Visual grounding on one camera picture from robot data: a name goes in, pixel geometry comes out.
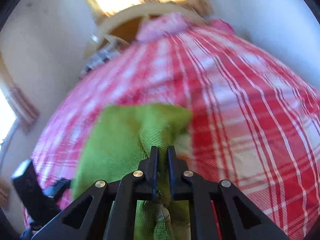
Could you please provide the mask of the orange patterned curtain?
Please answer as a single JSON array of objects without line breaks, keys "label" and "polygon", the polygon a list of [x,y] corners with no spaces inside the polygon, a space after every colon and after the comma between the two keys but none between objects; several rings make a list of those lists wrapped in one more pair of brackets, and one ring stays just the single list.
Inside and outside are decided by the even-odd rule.
[{"label": "orange patterned curtain", "polygon": [[24,92],[14,83],[1,55],[1,90],[17,116],[22,131],[28,134],[37,121],[39,110],[30,102]]}]

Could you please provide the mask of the cream wooden headboard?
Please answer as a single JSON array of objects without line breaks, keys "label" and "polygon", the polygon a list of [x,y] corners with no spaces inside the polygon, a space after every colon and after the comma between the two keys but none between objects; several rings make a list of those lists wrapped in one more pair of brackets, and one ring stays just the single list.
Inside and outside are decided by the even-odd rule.
[{"label": "cream wooden headboard", "polygon": [[111,17],[107,17],[98,25],[88,47],[97,51],[107,43],[121,41],[130,44],[143,23],[164,14],[179,12],[188,21],[196,24],[207,22],[195,10],[190,10],[176,3],[148,2],[124,9]]}]

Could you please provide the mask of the white patterned pillow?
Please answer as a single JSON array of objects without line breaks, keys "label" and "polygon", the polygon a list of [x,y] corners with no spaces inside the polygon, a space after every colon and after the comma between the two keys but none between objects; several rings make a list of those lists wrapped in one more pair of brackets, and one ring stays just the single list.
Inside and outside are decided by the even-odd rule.
[{"label": "white patterned pillow", "polygon": [[83,79],[90,71],[95,70],[100,65],[105,64],[107,61],[110,61],[119,55],[120,51],[116,49],[101,49],[100,51],[94,53],[86,61],[85,67],[81,71],[80,79]]}]

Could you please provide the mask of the pink floral pillow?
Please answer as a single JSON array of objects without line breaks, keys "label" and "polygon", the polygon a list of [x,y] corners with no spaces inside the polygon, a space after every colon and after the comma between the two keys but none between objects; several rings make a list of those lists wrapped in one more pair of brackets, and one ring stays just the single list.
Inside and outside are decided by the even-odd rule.
[{"label": "pink floral pillow", "polygon": [[180,12],[171,12],[143,23],[137,34],[136,41],[150,42],[172,34],[187,30],[190,23]]}]

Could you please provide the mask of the left window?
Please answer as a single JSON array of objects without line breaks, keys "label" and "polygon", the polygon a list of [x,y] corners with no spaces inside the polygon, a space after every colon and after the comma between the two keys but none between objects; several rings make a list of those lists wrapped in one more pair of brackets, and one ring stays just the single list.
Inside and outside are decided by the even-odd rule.
[{"label": "left window", "polygon": [[8,103],[2,90],[0,91],[0,140],[1,148],[12,139],[18,126],[18,119]]}]

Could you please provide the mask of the red white plaid bedspread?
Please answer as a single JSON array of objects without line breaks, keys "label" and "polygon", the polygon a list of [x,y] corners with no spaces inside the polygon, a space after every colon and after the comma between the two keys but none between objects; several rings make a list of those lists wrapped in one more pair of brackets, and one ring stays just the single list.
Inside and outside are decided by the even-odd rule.
[{"label": "red white plaid bedspread", "polygon": [[39,184],[75,179],[106,107],[153,103],[192,113],[173,144],[190,170],[230,180],[290,239],[307,235],[319,216],[319,91],[265,51],[206,25],[132,44],[89,72],[36,144]]}]

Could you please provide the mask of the green striped knit sweater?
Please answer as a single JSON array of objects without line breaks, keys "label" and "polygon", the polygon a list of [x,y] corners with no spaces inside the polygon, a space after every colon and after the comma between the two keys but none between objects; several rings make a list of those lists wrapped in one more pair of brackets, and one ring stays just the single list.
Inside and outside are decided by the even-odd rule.
[{"label": "green striped knit sweater", "polygon": [[192,113],[153,103],[108,106],[92,128],[78,161],[72,197],[78,198],[97,180],[121,180],[158,148],[157,193],[154,201],[137,203],[135,239],[190,239],[188,201],[172,200],[167,149],[186,132]]}]

